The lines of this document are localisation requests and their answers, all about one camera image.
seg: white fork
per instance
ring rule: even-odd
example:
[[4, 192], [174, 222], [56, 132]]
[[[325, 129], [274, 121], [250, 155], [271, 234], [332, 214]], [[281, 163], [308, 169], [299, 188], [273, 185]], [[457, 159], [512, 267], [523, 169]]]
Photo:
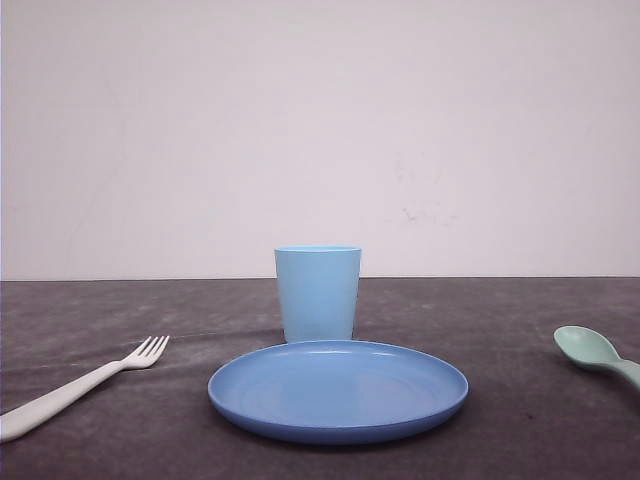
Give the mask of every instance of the white fork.
[[73, 382], [5, 413], [0, 417], [0, 442], [20, 437], [46, 422], [89, 390], [120, 371], [150, 367], [160, 358], [168, 341], [168, 336], [153, 339], [149, 337], [122, 360], [109, 362]]

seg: spoon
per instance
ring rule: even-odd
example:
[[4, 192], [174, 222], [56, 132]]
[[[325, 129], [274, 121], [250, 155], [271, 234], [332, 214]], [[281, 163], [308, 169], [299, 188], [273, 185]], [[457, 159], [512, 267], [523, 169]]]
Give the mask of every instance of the spoon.
[[620, 358], [609, 340], [585, 327], [560, 327], [553, 333], [560, 350], [579, 367], [587, 370], [613, 370], [640, 390], [640, 365]]

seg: light blue cup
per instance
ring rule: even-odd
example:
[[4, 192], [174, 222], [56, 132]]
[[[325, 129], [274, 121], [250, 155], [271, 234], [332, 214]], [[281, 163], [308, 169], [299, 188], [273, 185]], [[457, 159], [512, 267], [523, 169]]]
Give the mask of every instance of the light blue cup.
[[351, 339], [361, 253], [359, 247], [339, 245], [276, 248], [287, 342]]

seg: cup rim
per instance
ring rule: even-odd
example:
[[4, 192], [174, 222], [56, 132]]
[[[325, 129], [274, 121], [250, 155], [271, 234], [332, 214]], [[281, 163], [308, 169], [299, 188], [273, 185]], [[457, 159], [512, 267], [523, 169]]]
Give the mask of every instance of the cup rim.
[[276, 252], [292, 253], [337, 253], [358, 252], [362, 248], [351, 245], [283, 245], [275, 249]]

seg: blue plate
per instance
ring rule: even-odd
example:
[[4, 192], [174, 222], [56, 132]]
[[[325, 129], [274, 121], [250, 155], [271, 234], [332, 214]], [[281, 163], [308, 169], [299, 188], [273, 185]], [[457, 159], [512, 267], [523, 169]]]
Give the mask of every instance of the blue plate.
[[264, 348], [232, 360], [209, 380], [211, 401], [236, 425], [326, 445], [423, 432], [453, 415], [468, 390], [464, 375], [439, 358], [353, 340]]

